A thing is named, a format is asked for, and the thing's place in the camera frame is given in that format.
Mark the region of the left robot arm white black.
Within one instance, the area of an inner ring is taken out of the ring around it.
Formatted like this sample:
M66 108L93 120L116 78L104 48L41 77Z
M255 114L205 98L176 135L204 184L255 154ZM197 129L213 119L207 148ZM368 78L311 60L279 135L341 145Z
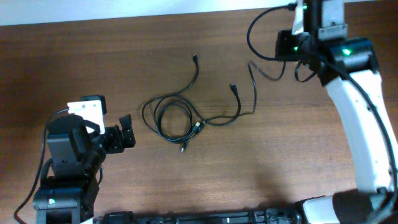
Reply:
M119 121L103 134L97 124L75 114L50 122L51 158L33 200L37 223L83 223L93 218L100 189L96 175L107 154L122 153L136 143L131 116Z

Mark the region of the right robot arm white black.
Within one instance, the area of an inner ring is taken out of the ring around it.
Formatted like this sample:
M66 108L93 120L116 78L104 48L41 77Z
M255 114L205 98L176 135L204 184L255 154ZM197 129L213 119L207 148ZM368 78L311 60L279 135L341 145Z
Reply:
M397 215L397 140L382 95L373 44L348 37L342 1L296 1L290 30L279 32L275 54L307 65L338 110L356 188L307 199L307 223L382 223Z

